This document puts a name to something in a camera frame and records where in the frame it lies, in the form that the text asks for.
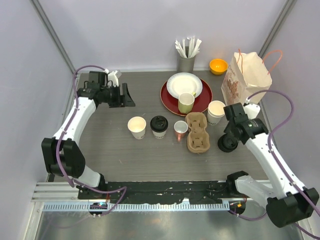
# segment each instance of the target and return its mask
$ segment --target green mug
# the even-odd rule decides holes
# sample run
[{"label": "green mug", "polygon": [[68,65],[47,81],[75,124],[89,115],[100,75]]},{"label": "green mug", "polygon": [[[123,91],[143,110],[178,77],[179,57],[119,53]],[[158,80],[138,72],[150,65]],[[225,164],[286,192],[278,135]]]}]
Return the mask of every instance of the green mug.
[{"label": "green mug", "polygon": [[195,103],[196,93],[185,92],[179,95],[178,109],[182,114],[188,114],[191,112]]}]

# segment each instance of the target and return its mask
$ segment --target red plate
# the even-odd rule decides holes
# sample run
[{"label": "red plate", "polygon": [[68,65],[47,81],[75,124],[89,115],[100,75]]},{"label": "red plate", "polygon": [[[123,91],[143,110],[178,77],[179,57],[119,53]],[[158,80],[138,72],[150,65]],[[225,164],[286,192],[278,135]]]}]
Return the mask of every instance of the red plate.
[{"label": "red plate", "polygon": [[[207,110],[209,103],[212,102],[212,91],[209,85],[201,79],[202,82],[202,92],[194,100],[194,105],[191,110],[192,113],[198,112],[203,113]],[[178,99],[170,95],[167,90],[167,82],[165,82],[160,91],[160,97],[163,105],[172,113],[185,116],[186,114],[181,113],[178,109]]]}]

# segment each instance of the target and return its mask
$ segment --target orange bowl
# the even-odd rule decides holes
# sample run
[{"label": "orange bowl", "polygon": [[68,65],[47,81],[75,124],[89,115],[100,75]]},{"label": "orange bowl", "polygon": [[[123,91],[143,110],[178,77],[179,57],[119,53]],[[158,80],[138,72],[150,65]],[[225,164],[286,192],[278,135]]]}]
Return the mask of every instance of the orange bowl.
[{"label": "orange bowl", "polygon": [[221,75],[228,69],[228,63],[220,58],[211,60],[210,71],[215,75]]}]

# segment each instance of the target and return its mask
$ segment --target cup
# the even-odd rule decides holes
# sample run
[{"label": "cup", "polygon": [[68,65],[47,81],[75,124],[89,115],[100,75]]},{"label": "cup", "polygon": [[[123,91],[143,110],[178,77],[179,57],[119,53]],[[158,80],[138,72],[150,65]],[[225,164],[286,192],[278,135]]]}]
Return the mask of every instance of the cup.
[{"label": "cup", "polygon": [[226,105],[222,101],[212,101],[208,106],[207,120],[208,124],[214,126],[219,123],[221,118],[225,115],[224,107]]},{"label": "cup", "polygon": [[128,129],[135,139],[143,139],[146,133],[146,120],[140,116],[135,116],[128,121]]},{"label": "cup", "polygon": [[[188,57],[189,53],[189,47],[185,47],[185,54]],[[177,58],[177,66],[176,66],[176,72],[177,73],[193,73],[194,66],[195,66],[195,60],[196,56],[192,58],[184,58],[178,54]]]},{"label": "cup", "polygon": [[177,121],[174,126],[174,133],[177,136],[178,142],[187,134],[188,124],[185,121]]},{"label": "cup", "polygon": [[178,109],[182,114],[188,114],[191,112],[195,103],[196,93],[185,92],[179,95]]},{"label": "cup", "polygon": [[164,116],[155,116],[150,121],[150,127],[156,139],[163,139],[167,132],[168,120]]}]

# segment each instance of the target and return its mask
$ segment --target white wall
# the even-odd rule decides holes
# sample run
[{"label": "white wall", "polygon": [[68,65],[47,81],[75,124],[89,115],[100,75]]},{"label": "white wall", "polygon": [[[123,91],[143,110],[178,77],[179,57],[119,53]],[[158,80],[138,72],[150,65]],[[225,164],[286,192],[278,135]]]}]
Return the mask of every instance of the white wall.
[{"label": "white wall", "polygon": [[[275,141],[296,176],[320,193],[319,9],[318,0],[297,1],[269,50],[283,51],[282,60],[271,73],[271,89],[287,93],[295,104],[292,120],[276,133]],[[272,56],[267,67],[277,57]],[[267,93],[263,103],[272,128],[289,114],[290,105],[281,96]],[[311,222],[320,236],[320,220],[315,213]]]},{"label": "white wall", "polygon": [[41,151],[62,121],[71,72],[27,0],[0,7],[0,233],[24,231],[37,181],[46,180]]},{"label": "white wall", "polygon": [[176,39],[203,40],[196,68],[258,52],[285,0],[40,0],[76,67],[175,69]]}]

